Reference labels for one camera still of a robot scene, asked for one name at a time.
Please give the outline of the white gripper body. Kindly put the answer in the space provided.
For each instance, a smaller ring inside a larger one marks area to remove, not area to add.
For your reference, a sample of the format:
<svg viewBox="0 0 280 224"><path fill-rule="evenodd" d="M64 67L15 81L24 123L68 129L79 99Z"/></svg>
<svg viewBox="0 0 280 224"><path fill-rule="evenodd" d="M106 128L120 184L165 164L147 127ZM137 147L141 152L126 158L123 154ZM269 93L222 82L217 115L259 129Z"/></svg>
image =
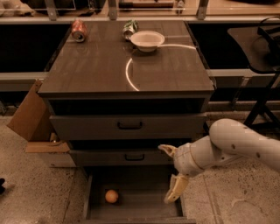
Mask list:
<svg viewBox="0 0 280 224"><path fill-rule="evenodd" d="M195 177L204 171L194 159L195 149L196 146L193 143L186 143L175 150L173 163L180 174Z"/></svg>

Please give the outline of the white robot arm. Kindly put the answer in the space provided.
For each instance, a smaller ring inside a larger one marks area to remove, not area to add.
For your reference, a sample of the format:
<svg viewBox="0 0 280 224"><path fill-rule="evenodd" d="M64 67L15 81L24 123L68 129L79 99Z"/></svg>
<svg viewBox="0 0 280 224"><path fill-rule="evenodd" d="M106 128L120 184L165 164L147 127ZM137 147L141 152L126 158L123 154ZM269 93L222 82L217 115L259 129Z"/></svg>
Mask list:
<svg viewBox="0 0 280 224"><path fill-rule="evenodd" d="M176 201L186 189L189 178L205 169L222 166L242 158L254 158L275 171L280 171L280 141L263 136L241 122L220 119L207 136L179 147L160 144L158 148L173 159L177 175L171 175L166 204Z"/></svg>

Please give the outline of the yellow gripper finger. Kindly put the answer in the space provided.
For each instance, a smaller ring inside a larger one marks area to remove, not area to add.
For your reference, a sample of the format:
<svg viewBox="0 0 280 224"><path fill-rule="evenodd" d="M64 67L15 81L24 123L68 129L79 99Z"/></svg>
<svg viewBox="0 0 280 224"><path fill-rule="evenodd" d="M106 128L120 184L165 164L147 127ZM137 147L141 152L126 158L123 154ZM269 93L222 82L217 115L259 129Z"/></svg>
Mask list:
<svg viewBox="0 0 280 224"><path fill-rule="evenodd" d="M170 158L174 158L177 148L169 144L160 144L158 148L164 151Z"/></svg>
<svg viewBox="0 0 280 224"><path fill-rule="evenodd" d="M171 175L170 186L167 194L164 197L164 202L170 204L180 198L181 194L186 189L189 183L189 177L179 173L178 175Z"/></svg>

